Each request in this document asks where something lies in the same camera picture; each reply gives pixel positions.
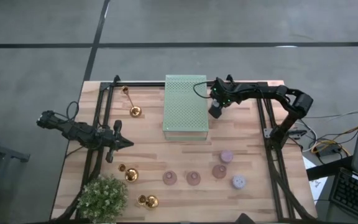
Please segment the concrete floor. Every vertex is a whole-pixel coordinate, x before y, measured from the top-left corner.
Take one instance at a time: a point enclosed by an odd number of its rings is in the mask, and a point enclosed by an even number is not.
[[[0,44],[92,43],[102,5],[103,0],[0,0]],[[358,41],[358,0],[116,0],[101,37],[104,43],[235,41]],[[9,167],[0,223],[48,220],[67,141],[35,121],[42,111],[64,112],[78,99],[89,56],[90,49],[0,49],[0,140],[31,153],[29,163]],[[314,98],[309,116],[358,110],[358,47],[99,49],[91,80],[163,80],[166,74],[282,79]],[[357,126],[358,115],[305,121],[323,135]],[[345,146],[353,151],[354,143]],[[329,186],[321,198],[328,193]],[[321,218],[326,210],[318,205]]]

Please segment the butcher block tabletop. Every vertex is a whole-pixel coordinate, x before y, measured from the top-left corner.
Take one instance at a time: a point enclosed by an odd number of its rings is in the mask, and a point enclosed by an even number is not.
[[[267,82],[270,86],[284,84],[281,80]],[[76,121],[93,123],[99,85],[100,82],[84,82]],[[105,92],[101,121],[107,99]],[[116,87],[109,125],[112,127],[116,119],[122,120],[121,133],[134,142],[134,146],[114,152],[112,163],[104,160],[108,152],[105,148],[101,167],[102,174],[113,174],[124,181],[129,190],[127,208],[117,222],[234,222],[241,213],[258,222],[277,220],[256,100],[246,100],[240,105],[233,103],[223,109],[219,119],[209,115],[206,141],[166,141],[162,131],[164,87],[129,87],[129,96],[134,105],[142,108],[142,115],[138,118],[130,116],[131,104],[121,88]],[[280,124],[287,112],[279,102],[272,100],[272,104]],[[71,141],[67,153],[78,147],[78,142]],[[225,149],[231,150],[234,158],[226,165],[225,178],[216,179],[212,169],[216,164],[222,164],[219,155]],[[282,151],[291,191],[302,206],[316,217],[299,147],[287,144]],[[85,158],[84,148],[65,159],[52,218],[61,215],[79,192]],[[120,164],[127,169],[137,169],[139,178],[133,183],[126,182],[124,173],[118,170]],[[174,185],[163,183],[162,176],[168,170],[177,175]],[[186,181],[186,174],[193,170],[201,176],[201,182],[196,186]],[[231,184],[235,175],[246,178],[246,186],[241,190]],[[158,207],[148,210],[140,206],[137,203],[140,195],[156,196]],[[280,198],[284,217],[288,217],[281,190]]]

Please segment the green plant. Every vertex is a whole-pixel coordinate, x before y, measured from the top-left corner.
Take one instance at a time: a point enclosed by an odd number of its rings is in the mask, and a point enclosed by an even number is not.
[[[84,186],[77,208],[82,218],[93,223],[114,222],[127,205],[128,189],[113,175],[99,175]]]

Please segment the transparent box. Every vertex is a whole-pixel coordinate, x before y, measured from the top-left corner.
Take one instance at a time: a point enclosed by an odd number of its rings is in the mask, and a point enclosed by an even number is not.
[[[166,75],[162,131],[169,141],[204,141],[208,137],[208,102],[193,90],[205,75]],[[207,96],[206,83],[195,90]]]

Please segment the white paper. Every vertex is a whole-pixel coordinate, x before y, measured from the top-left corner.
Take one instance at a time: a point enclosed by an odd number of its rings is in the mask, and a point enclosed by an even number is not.
[[[303,157],[303,163],[305,164],[306,169],[315,167],[316,165],[307,158]],[[323,191],[324,184],[326,184],[328,177],[323,177],[317,180],[309,181],[311,194],[313,196],[314,204],[316,205],[318,198],[320,197],[321,192]]]

